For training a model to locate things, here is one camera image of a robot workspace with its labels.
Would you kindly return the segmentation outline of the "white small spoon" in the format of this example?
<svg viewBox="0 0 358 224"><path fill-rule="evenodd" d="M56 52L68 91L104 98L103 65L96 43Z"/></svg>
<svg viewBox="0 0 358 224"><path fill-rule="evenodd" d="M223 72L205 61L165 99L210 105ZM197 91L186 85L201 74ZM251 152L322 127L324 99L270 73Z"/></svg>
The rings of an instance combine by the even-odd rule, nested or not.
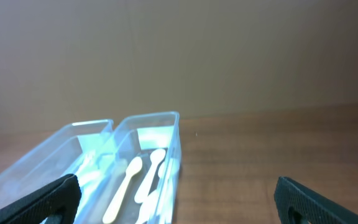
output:
<svg viewBox="0 0 358 224"><path fill-rule="evenodd" d="M139 185L138 191L134 196L134 200L136 203L143 203L146 200L150 192L150 188L152 186L157 167L165 158L165 154L165 149L162 148L156 149L150 154L151 165L142 183Z"/></svg>

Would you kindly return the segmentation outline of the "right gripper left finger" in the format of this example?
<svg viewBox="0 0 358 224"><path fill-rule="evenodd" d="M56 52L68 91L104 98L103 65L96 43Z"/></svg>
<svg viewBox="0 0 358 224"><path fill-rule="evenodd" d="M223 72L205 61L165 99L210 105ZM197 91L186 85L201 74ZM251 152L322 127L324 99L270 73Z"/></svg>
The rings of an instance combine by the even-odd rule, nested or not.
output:
<svg viewBox="0 0 358 224"><path fill-rule="evenodd" d="M78 178L67 174L0 209L0 224L73 224L81 199Z"/></svg>

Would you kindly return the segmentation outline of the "white long plastic fork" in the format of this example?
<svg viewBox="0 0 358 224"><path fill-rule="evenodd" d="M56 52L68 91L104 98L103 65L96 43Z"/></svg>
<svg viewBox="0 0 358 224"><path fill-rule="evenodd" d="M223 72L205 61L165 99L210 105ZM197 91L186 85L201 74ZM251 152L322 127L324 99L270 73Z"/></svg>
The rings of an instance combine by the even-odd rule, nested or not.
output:
<svg viewBox="0 0 358 224"><path fill-rule="evenodd" d="M81 159L81 164L78 166L75 175L81 176L88 172L90 167L93 165L95 155L95 151L88 151L84 153L83 158Z"/></svg>

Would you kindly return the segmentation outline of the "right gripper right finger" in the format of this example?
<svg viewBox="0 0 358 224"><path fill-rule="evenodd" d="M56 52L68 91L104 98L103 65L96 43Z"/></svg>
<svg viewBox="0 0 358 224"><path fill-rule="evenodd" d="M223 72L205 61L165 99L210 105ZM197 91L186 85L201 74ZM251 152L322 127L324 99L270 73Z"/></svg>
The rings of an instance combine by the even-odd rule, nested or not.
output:
<svg viewBox="0 0 358 224"><path fill-rule="evenodd" d="M282 224L358 223L358 214L289 177L278 178L273 196Z"/></svg>

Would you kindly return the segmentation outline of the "yellow plastic spoon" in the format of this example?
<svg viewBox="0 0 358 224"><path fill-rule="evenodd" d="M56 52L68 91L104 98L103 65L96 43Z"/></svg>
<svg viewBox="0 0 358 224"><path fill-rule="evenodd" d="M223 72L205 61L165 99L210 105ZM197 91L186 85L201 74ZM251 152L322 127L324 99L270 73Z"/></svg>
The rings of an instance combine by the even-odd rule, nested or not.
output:
<svg viewBox="0 0 358 224"><path fill-rule="evenodd" d="M104 224L110 224L116 220L120 211L122 201L124 200L128 185L134 175L140 172L142 169L142 159L137 156L131 160L126 168L126 175L120 184L116 194L112 198L109 206L107 207L105 214L103 215L102 222Z"/></svg>

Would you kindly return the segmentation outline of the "light blue plastic fork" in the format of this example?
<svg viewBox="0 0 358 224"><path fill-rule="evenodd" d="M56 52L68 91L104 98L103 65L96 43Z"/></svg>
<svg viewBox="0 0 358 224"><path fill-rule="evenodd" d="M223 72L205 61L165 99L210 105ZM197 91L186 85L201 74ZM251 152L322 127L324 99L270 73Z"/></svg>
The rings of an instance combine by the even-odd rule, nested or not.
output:
<svg viewBox="0 0 358 224"><path fill-rule="evenodd" d="M98 188L98 185L104 178L104 174L101 170L81 171L75 174L77 175L81 190L81 199L75 216L75 218L77 218Z"/></svg>

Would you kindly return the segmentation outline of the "white ribbed spoon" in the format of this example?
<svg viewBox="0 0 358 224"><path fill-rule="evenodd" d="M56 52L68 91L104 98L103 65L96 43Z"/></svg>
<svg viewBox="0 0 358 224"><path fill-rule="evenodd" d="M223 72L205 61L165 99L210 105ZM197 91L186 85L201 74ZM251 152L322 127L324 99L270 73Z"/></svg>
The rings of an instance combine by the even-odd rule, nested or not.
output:
<svg viewBox="0 0 358 224"><path fill-rule="evenodd" d="M157 200L158 192L157 190L154 190L147 196L145 201L140 206L139 216L135 224L143 224L149 220L150 216L155 212L157 207Z"/></svg>

